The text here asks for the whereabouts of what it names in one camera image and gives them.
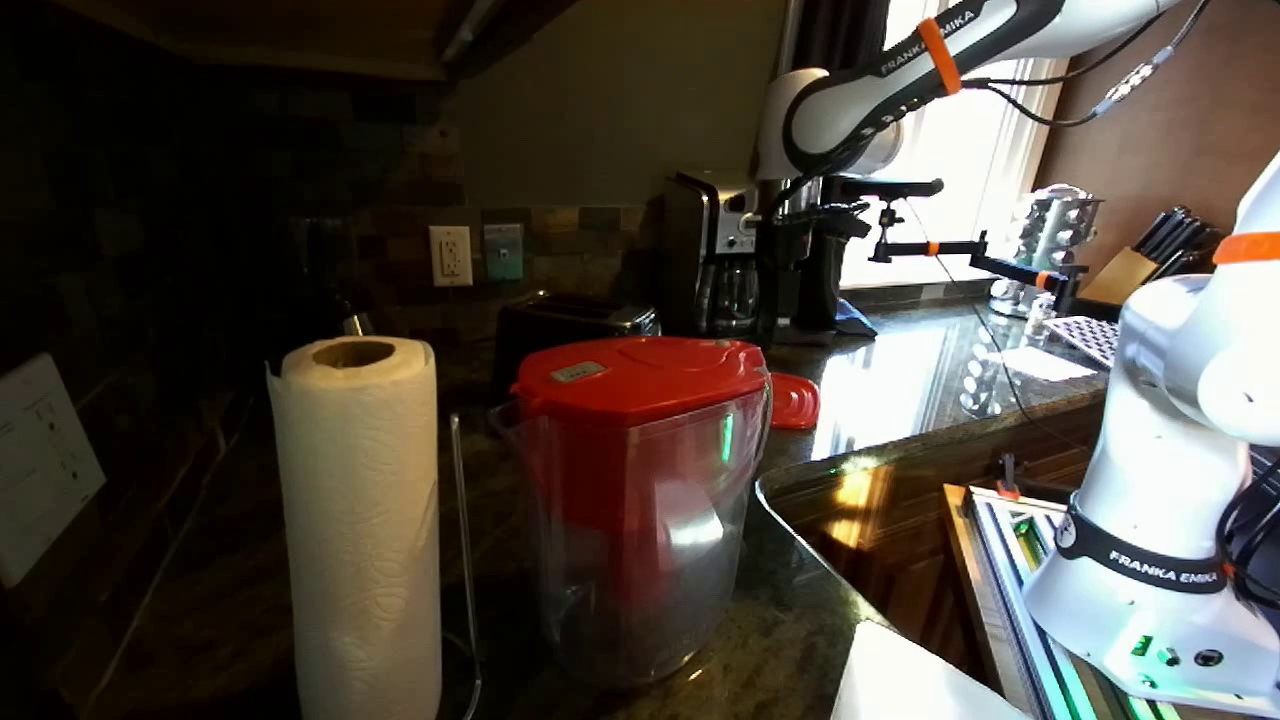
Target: kitchen counter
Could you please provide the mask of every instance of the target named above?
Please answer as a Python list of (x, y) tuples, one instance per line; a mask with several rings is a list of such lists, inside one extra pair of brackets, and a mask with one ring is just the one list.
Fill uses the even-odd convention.
[[(855, 628), (883, 618), (770, 505), (803, 498), (810, 478), (855, 456), (978, 474), (1031, 420), (1097, 415), (1099, 376), (1047, 384), (989, 374), (982, 380), (982, 359), (973, 358), (978, 336), (992, 336), (992, 325), (973, 311), (906, 311), (883, 325), (874, 343), (770, 354), (770, 369), (819, 380), (819, 430), (766, 440), (737, 595), (706, 647), (645, 693), (591, 693), (551, 664), (537, 624), (516, 456), (482, 431), (482, 407), (462, 407), (482, 682), (474, 717), (827, 717)], [(448, 460), (438, 505), (448, 664), (438, 717), (462, 717), (474, 662), (459, 603)], [(126, 633), (85, 717), (297, 717), (287, 558), (265, 407), (207, 478)]]

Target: espresso machine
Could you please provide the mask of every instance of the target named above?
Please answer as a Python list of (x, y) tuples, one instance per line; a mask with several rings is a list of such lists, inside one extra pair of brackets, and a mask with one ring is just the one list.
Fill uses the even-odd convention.
[(756, 330), (756, 229), (747, 191), (671, 176), (657, 226), (657, 311), (671, 336), (747, 336)]

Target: backsplash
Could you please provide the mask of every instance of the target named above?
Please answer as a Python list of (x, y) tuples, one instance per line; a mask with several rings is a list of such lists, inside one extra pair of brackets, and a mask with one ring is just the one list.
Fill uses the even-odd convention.
[[(451, 401), (503, 302), (645, 293), (645, 200), (468, 210), (442, 85), (192, 69), (33, 3), (0, 94), (0, 374), (51, 354), (106, 478), (0, 593), (0, 717), (90, 698), (265, 359), (337, 331), (337, 296), (430, 339)], [(525, 226), (525, 280), (479, 247), (474, 287), (430, 287), (435, 220)]]

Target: red pitcher lid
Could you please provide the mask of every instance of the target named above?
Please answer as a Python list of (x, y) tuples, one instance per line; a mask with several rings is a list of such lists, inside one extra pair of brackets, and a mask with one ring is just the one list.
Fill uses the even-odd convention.
[(525, 358), (516, 401), (541, 415), (661, 420), (760, 392), (764, 354), (742, 339), (612, 336)]

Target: paper towel roll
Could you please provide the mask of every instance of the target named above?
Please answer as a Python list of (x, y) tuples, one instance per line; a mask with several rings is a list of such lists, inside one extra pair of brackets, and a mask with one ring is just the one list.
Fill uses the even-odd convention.
[(309, 720), (438, 707), (435, 359), (339, 336), (268, 376)]

